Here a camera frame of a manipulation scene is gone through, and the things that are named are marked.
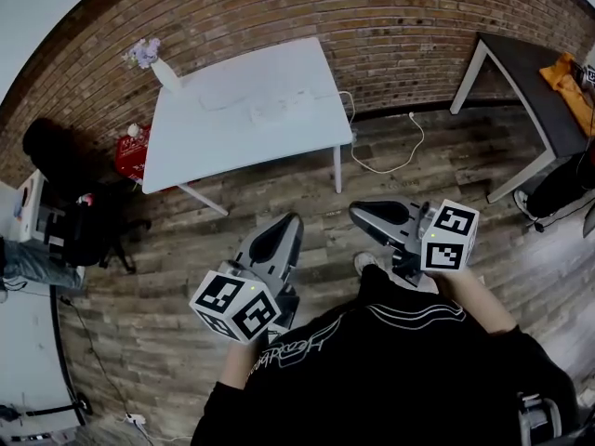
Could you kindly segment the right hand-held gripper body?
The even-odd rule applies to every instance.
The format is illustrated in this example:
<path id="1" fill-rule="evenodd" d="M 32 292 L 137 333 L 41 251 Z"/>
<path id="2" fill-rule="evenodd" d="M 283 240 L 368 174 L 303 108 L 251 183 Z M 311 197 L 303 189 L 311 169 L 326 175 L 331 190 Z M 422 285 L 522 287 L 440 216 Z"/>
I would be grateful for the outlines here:
<path id="1" fill-rule="evenodd" d="M 392 255 L 392 273 L 416 287 L 421 275 L 462 270 L 473 248 L 479 212 L 450 200 L 406 205 L 410 219 Z"/>

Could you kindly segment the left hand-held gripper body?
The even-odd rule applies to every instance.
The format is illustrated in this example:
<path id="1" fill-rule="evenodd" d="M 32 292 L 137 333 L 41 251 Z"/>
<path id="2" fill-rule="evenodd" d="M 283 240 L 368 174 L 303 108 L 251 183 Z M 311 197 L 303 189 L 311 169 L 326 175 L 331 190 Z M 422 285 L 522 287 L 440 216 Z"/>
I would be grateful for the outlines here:
<path id="1" fill-rule="evenodd" d="M 246 249 L 207 272 L 189 306 L 214 333 L 237 343 L 266 335 L 270 343 L 291 328 L 299 296 L 288 282 L 298 252 L 258 263 Z"/>

